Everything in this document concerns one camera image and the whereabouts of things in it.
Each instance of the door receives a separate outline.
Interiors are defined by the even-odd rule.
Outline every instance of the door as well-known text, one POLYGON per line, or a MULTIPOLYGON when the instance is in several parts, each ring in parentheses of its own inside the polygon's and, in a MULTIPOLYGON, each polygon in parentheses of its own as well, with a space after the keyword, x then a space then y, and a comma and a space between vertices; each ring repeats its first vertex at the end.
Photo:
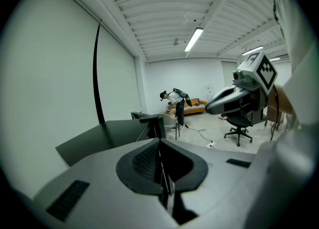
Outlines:
POLYGON ((237 63, 222 61, 221 65, 223 67, 224 83, 226 87, 233 83, 233 72, 237 70, 237 63))

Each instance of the sofa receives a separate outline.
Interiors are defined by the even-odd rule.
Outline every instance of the sofa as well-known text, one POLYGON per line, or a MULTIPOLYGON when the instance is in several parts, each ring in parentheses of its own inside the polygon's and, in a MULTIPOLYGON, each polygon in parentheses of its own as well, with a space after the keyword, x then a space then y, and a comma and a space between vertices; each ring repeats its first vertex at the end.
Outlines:
MULTIPOLYGON (((199 100, 199 99, 191 99, 191 104, 193 106, 190 107, 185 102, 184 115, 205 112, 205 105, 207 104, 207 101, 203 101, 203 100, 199 100)), ((173 113, 175 113, 176 112, 176 105, 174 105, 171 110, 173 113)))

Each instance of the office chair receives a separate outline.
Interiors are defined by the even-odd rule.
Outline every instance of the office chair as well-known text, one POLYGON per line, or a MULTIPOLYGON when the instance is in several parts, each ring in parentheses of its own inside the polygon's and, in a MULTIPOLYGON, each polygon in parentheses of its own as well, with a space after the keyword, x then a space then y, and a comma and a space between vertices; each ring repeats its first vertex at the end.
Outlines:
POLYGON ((240 135, 250 138, 250 143, 253 142, 253 138, 246 134, 246 132, 248 132, 246 128, 248 126, 253 126, 253 125, 245 116, 240 114, 233 115, 233 116, 227 117, 226 121, 236 126, 237 129, 231 127, 230 131, 234 130, 234 132, 226 133, 224 135, 224 138, 226 138, 226 135, 238 134, 237 147, 240 147, 240 143, 239 143, 240 135))

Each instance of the white t-shirt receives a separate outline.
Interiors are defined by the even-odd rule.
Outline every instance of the white t-shirt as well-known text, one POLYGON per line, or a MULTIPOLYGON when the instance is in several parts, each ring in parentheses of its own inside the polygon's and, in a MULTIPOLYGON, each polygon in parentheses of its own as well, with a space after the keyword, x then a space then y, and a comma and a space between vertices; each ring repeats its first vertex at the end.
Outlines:
POLYGON ((182 98, 180 97, 180 95, 177 92, 171 92, 168 95, 168 99, 172 103, 172 105, 175 105, 182 100, 182 98))

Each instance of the floor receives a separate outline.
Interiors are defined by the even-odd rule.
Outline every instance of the floor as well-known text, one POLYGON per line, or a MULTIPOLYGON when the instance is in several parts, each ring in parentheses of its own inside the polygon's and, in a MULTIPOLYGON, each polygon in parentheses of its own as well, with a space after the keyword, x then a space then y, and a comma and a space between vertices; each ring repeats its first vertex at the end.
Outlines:
MULTIPOLYGON (((200 131, 200 133, 215 144, 213 148, 226 151, 237 151, 245 153, 256 154, 260 145, 270 140, 270 130, 273 122, 268 122, 267 126, 264 126, 264 122, 248 127, 247 133, 253 138, 253 142, 250 143, 250 139, 245 136, 240 136, 240 147, 237 147, 237 136, 228 135, 224 138, 224 134, 230 131, 232 126, 226 120, 219 119, 217 115, 210 115, 207 113, 185 115, 185 124, 189 128, 195 130, 206 129, 206 131, 200 131)), ((275 130, 273 140, 277 140, 279 136, 286 132, 285 122, 280 125, 279 130, 275 130)), ((166 129, 166 137, 168 139, 175 139, 175 129, 166 129)), ((177 135, 177 140, 190 143, 193 145, 206 147, 210 142, 202 138, 199 132, 184 129, 180 132, 180 137, 177 135)))

